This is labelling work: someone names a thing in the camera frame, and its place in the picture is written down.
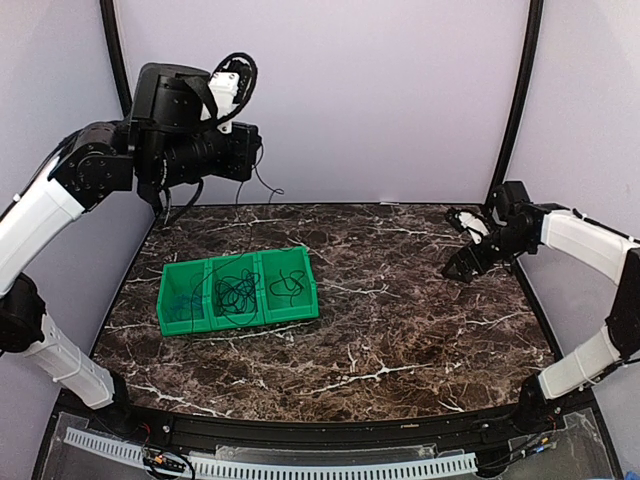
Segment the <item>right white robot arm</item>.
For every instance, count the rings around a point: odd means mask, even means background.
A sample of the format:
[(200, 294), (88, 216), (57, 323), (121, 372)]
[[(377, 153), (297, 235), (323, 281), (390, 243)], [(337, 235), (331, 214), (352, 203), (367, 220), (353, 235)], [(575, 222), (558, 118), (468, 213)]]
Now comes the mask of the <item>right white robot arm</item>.
[(639, 352), (639, 241), (557, 204), (521, 200), (493, 210), (494, 220), (466, 210), (449, 212), (471, 241), (450, 257), (444, 277), (469, 283), (498, 263), (544, 246), (600, 272), (617, 287), (598, 333), (535, 375), (531, 389), (536, 395), (511, 410), (511, 426), (530, 434), (547, 420), (547, 402), (595, 384)]

